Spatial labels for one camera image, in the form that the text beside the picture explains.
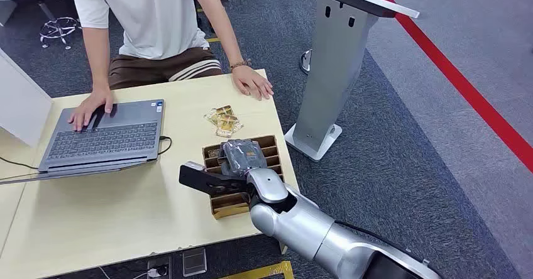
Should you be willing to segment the person's right hand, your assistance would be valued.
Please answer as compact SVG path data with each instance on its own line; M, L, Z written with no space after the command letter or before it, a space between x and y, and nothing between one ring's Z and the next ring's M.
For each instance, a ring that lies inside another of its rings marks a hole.
M81 131L89 125L94 111L104 106L104 112L111 113L113 108L113 96L108 86L94 87L90 95L83 100L72 112L69 123L74 131Z

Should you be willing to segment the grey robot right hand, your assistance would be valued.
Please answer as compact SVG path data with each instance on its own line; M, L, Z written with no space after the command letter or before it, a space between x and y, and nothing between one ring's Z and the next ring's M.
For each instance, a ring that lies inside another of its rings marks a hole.
M220 146L219 158L223 175L244 176L255 168L267 168L267 160L257 141L231 139Z

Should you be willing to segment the person's left hand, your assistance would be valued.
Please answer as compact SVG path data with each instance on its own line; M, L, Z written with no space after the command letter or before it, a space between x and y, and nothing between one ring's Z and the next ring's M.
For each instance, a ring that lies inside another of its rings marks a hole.
M274 95L272 84L268 79L247 65L232 69L232 80L238 90L256 100L269 99Z

